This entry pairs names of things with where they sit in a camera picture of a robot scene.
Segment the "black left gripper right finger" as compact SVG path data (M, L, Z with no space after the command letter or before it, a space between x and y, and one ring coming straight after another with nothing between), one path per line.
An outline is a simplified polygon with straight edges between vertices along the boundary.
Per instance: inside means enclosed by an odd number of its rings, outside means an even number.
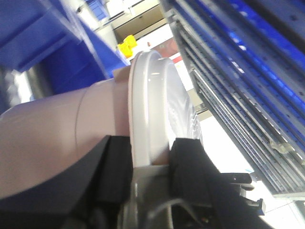
M211 206L222 229L269 229L225 181L200 140L177 138L169 152L171 195L195 206Z

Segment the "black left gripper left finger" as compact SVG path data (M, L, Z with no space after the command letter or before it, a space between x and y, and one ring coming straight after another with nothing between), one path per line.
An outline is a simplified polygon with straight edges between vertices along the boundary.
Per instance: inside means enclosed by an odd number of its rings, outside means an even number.
M111 229L130 197L131 143L105 136L80 159L61 164L47 154L12 145L0 152L3 229Z

